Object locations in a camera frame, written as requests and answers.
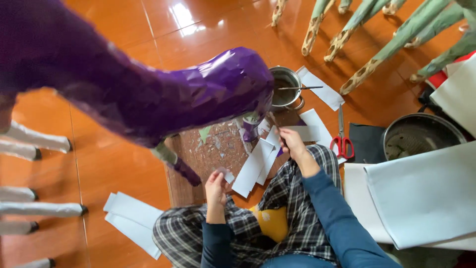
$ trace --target metal pot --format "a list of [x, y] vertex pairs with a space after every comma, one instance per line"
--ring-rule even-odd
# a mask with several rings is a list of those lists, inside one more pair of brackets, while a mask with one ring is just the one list
[[[301, 89], [277, 90], [281, 87], [301, 87], [301, 79], [298, 74], [283, 66], [275, 66], [269, 69], [274, 77], [274, 94], [273, 102], [271, 103], [271, 111], [277, 112], [285, 109], [299, 110], [304, 107], [304, 99], [301, 96]], [[301, 100], [298, 107], [290, 107], [290, 105], [297, 99]]]
[[387, 160], [464, 144], [463, 134], [447, 120], [428, 113], [412, 113], [395, 120], [382, 134]]

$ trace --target yellow sock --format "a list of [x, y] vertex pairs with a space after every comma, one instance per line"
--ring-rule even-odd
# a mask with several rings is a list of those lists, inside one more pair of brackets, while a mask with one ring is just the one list
[[263, 235], [270, 237], [276, 243], [284, 240], [288, 235], [288, 219], [286, 207], [256, 211], [256, 206], [249, 209], [258, 218], [259, 227]]

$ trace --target red-handled scissors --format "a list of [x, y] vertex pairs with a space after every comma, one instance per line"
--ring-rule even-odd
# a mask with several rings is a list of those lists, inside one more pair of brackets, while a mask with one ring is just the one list
[[342, 105], [339, 107], [339, 134], [337, 137], [332, 139], [332, 142], [330, 142], [331, 149], [333, 143], [335, 143], [339, 148], [339, 154], [337, 157], [342, 156], [345, 159], [354, 157], [354, 145], [349, 138], [344, 136], [344, 114], [342, 112]]

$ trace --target orange tile floor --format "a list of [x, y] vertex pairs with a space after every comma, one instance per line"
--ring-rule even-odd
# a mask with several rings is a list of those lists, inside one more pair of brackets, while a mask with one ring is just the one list
[[[392, 33], [422, 0], [408, 1], [395, 17], [381, 13], [357, 30], [332, 63], [323, 56], [331, 38], [352, 12], [330, 9], [308, 57], [300, 53], [313, 0], [290, 0], [278, 27], [271, 28], [276, 0], [67, 0], [67, 5], [93, 23], [106, 38], [131, 57], [161, 69], [181, 69], [206, 61], [223, 50], [245, 46], [259, 52], [271, 67], [297, 70], [307, 66], [335, 90], [347, 81], [391, 38]], [[356, 0], [351, 10], [361, 1]], [[444, 31], [415, 50], [402, 50], [382, 64], [356, 91], [345, 97], [349, 122], [388, 126], [397, 117], [414, 113], [418, 89], [408, 78], [458, 40], [456, 27]], [[306, 105], [315, 108], [332, 135], [337, 135], [337, 112], [312, 92]], [[28, 236], [1, 238], [2, 267], [54, 257], [60, 268], [169, 268], [136, 246], [104, 220], [109, 193], [122, 191], [159, 209], [170, 207], [162, 163], [150, 152], [104, 130], [66, 101], [42, 90], [21, 96], [13, 118], [48, 134], [65, 135], [74, 152], [43, 150], [44, 159], [28, 162], [0, 155], [3, 186], [28, 186], [41, 201], [81, 202], [89, 214], [75, 218], [15, 217], [37, 220], [40, 231]], [[263, 188], [238, 205], [258, 202]]]

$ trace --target plaid pants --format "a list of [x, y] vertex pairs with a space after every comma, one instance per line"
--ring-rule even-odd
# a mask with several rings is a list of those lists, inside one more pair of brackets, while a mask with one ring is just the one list
[[[321, 145], [307, 146], [307, 150], [342, 192], [336, 155]], [[268, 250], [252, 243], [253, 239], [263, 235], [253, 213], [235, 206], [231, 196], [228, 196], [225, 219], [235, 233], [231, 241], [234, 267], [259, 267], [268, 258], [284, 254], [310, 255], [337, 264], [336, 255], [301, 179], [298, 165], [290, 159], [278, 170], [263, 194], [259, 210], [286, 206], [289, 226], [288, 236]], [[174, 267], [200, 267], [203, 244], [201, 224], [206, 215], [207, 204], [202, 204], [172, 208], [157, 219], [153, 230], [154, 242]]]

